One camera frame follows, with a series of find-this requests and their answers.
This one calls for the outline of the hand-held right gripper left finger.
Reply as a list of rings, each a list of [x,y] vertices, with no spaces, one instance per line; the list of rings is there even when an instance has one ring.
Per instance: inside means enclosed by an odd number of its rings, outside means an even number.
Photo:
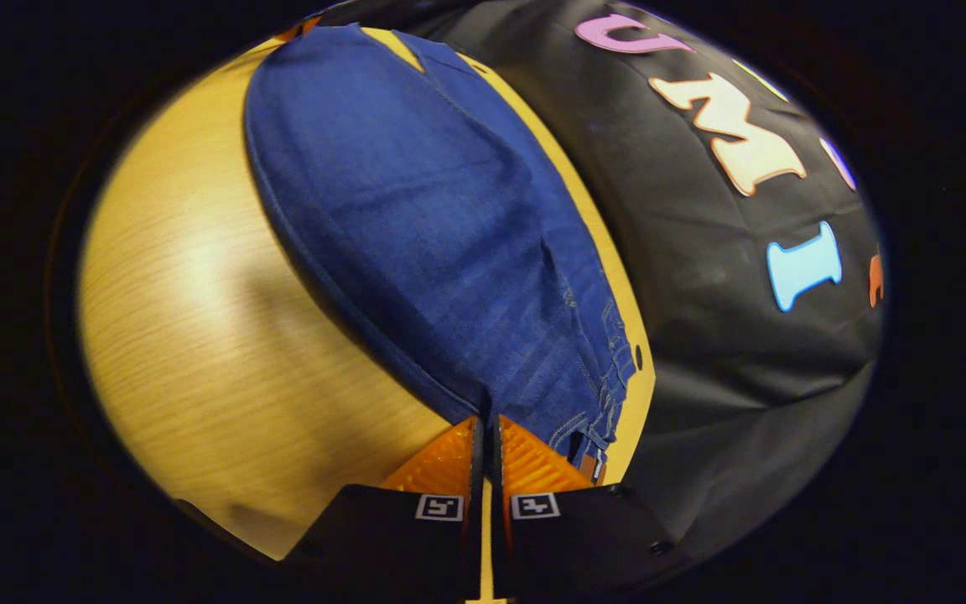
[[[306,601],[480,594],[484,427],[468,418],[376,487],[342,487],[281,565]]]

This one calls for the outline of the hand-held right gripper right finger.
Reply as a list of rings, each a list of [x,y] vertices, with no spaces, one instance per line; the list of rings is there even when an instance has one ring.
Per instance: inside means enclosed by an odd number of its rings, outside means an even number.
[[[622,484],[597,486],[507,417],[493,433],[495,588],[511,601],[627,601],[689,557]]]

